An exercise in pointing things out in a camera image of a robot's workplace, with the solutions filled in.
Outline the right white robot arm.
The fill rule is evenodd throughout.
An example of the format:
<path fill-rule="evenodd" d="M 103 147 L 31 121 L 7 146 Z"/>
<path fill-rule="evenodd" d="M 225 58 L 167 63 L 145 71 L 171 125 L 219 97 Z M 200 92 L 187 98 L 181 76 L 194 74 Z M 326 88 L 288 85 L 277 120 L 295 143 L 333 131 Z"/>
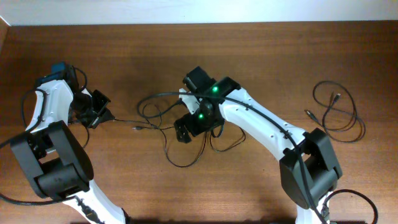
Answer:
<path fill-rule="evenodd" d="M 329 223 L 328 201 L 343 175 L 330 138 L 321 129 L 307 132 L 256 102 L 230 77 L 220 81 L 196 67 L 183 79 L 179 98 L 188 113 L 174 123 L 177 140 L 237 125 L 279 162 L 281 185 L 297 206 L 296 223 Z"/>

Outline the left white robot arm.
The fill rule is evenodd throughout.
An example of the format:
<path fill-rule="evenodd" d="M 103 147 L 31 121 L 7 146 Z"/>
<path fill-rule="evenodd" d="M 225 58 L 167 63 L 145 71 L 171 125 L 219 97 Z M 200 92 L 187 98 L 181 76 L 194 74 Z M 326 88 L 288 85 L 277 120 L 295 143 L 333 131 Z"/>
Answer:
<path fill-rule="evenodd" d="M 85 129 L 115 119 L 107 108 L 109 98 L 80 85 L 77 72 L 79 68 L 60 62 L 52 65 L 50 75 L 36 79 L 33 117 L 8 144 L 42 201 L 10 202 L 25 206 L 64 203 L 90 223 L 129 223 L 128 214 L 96 184 L 92 163 L 68 128 L 74 119 Z"/>

